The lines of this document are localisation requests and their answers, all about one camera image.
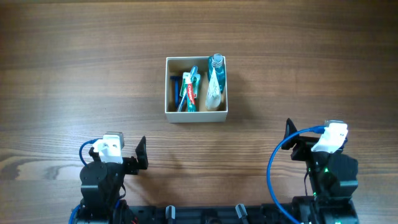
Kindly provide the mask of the blue Listerine mouthwash bottle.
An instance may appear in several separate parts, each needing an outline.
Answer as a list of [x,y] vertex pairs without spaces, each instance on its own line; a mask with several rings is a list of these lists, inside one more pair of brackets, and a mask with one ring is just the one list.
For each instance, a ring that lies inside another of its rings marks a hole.
[[224,66],[224,57],[221,54],[214,54],[208,58],[208,80],[211,78],[211,74],[215,70],[218,84],[220,86],[221,93],[224,92],[226,84],[226,73]]

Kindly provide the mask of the blue disposable razor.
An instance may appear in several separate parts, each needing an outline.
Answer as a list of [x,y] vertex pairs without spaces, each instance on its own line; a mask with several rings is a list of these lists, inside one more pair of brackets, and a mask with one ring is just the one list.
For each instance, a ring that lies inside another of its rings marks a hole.
[[179,82],[182,80],[181,76],[171,76],[170,79],[174,82],[174,100],[175,107],[178,108],[180,104],[180,90],[179,90]]

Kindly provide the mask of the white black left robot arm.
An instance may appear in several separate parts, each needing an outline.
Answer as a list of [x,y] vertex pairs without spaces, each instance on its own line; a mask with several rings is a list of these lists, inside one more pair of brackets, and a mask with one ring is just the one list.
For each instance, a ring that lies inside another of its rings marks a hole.
[[138,223],[138,217],[124,200],[124,178],[148,168],[146,138],[137,145],[135,156],[122,157],[122,132],[107,132],[102,138],[84,142],[79,148],[83,163],[80,171],[80,203],[73,209],[69,224]]

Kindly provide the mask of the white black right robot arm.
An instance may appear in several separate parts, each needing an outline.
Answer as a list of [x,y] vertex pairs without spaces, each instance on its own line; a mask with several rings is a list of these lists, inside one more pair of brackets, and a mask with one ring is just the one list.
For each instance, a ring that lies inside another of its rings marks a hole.
[[287,119],[285,135],[294,134],[282,149],[293,149],[291,159],[306,163],[313,195],[294,197],[292,216],[300,223],[358,223],[359,218],[352,201],[358,188],[358,161],[343,149],[348,141],[348,125],[342,121],[324,123],[319,138],[302,136]]

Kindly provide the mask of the blue white toothbrush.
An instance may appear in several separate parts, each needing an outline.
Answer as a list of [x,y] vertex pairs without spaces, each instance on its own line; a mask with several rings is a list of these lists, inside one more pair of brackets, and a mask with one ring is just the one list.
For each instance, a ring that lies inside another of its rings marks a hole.
[[[198,71],[198,67],[196,65],[194,65],[192,67],[192,69],[190,70],[190,75],[189,75],[189,79],[191,79],[191,81],[193,80],[193,77],[195,76],[195,74],[197,74]],[[178,112],[182,112],[183,106],[186,105],[187,106],[187,94],[185,92],[185,94],[182,96],[182,100],[177,108]]]

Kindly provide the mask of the white lotion tube with leaves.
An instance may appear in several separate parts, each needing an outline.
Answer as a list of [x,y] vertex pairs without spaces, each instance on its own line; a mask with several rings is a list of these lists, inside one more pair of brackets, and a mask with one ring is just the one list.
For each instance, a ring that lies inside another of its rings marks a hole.
[[216,76],[216,70],[213,69],[208,84],[205,106],[208,111],[215,111],[219,108],[220,104],[221,90]]

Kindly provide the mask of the Colgate toothpaste tube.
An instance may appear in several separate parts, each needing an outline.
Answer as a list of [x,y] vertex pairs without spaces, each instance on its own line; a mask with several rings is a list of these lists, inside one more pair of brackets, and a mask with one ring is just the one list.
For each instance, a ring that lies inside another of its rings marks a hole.
[[196,104],[195,104],[195,97],[194,97],[194,90],[193,84],[191,79],[187,78],[185,81],[186,86],[186,94],[187,94],[187,111],[188,112],[196,112]]

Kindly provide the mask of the green Dettol soap bar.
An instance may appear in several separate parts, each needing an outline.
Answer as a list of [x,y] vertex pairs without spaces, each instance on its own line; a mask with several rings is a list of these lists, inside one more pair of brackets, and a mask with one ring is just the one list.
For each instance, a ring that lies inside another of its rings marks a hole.
[[[186,92],[185,80],[189,77],[189,75],[190,75],[190,73],[188,73],[188,72],[183,73],[183,76],[182,76],[183,81],[182,81],[182,86],[181,86],[181,90],[180,90],[180,97],[182,97]],[[198,96],[200,82],[201,82],[201,75],[199,73],[197,73],[197,74],[195,74],[195,76],[193,77],[193,80],[192,80],[194,99],[196,99]]]

